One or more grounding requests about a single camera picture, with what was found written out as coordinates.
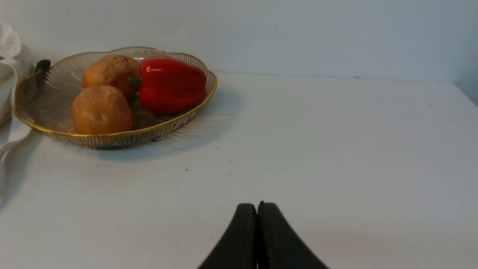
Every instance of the white wall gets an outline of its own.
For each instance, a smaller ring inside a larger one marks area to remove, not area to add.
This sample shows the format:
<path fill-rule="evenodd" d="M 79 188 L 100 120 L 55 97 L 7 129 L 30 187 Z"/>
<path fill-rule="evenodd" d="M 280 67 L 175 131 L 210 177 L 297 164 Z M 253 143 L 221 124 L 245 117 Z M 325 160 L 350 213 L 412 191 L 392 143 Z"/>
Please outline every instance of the white wall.
<path fill-rule="evenodd" d="M 216 71 L 478 86 L 478 0 L 1 0 L 35 57 L 146 45 Z"/>

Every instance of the basket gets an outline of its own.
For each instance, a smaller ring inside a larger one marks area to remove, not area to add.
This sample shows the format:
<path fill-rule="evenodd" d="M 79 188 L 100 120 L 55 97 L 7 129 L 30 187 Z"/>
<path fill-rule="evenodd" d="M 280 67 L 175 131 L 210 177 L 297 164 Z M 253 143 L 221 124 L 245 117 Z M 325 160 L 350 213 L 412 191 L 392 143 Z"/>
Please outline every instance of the basket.
<path fill-rule="evenodd" d="M 139 97 L 130 101 L 134 114 L 131 131 L 104 135 L 77 134 L 71 106 L 82 90 L 85 69 L 106 54 L 122 54 L 138 61 L 157 55 L 170 56 L 200 67 L 207 76 L 206 97 L 197 106 L 177 114 L 155 116 L 144 110 Z M 126 47 L 109 52 L 87 52 L 67 57 L 45 72 L 26 78 L 16 89 L 13 111 L 17 118 L 40 133 L 75 145 L 105 148 L 132 146 L 165 136 L 188 124 L 211 99 L 217 87 L 216 75 L 197 57 L 167 53 L 150 47 Z"/>

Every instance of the pepper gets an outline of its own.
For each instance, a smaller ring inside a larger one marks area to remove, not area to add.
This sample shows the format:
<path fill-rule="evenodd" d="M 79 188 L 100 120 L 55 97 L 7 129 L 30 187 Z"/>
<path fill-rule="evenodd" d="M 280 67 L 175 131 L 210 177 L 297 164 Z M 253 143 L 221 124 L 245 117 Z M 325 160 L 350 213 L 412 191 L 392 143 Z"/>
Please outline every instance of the pepper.
<path fill-rule="evenodd" d="M 204 71 L 168 56 L 153 56 L 140 62 L 141 106 L 156 115 L 178 113 L 199 103 L 206 96 Z"/>

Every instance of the table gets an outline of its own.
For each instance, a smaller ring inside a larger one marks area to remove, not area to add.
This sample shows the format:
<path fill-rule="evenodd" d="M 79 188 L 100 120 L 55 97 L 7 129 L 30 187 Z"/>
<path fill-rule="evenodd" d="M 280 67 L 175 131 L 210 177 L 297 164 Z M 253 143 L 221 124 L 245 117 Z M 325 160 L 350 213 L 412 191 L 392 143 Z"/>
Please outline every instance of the table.
<path fill-rule="evenodd" d="M 196 268 L 241 202 L 275 202 L 335 269 L 478 266 L 478 109 L 450 84 L 219 73 L 179 132 L 7 160 L 2 269 Z"/>

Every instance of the white cloth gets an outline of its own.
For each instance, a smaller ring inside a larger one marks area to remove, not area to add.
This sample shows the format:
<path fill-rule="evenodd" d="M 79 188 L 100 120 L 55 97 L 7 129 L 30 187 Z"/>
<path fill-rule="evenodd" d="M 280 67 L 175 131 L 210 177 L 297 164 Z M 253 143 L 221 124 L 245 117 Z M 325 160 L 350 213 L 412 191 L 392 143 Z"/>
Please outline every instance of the white cloth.
<path fill-rule="evenodd" d="M 19 82 L 33 72 L 33 58 L 30 50 L 22 45 L 18 34 L 7 24 L 0 24 L 0 57 L 4 58 L 0 60 L 0 128 L 12 118 L 8 141 L 0 145 L 1 204 L 8 188 L 3 157 L 31 131 L 30 127 L 16 117 L 12 117 L 15 89 Z"/>

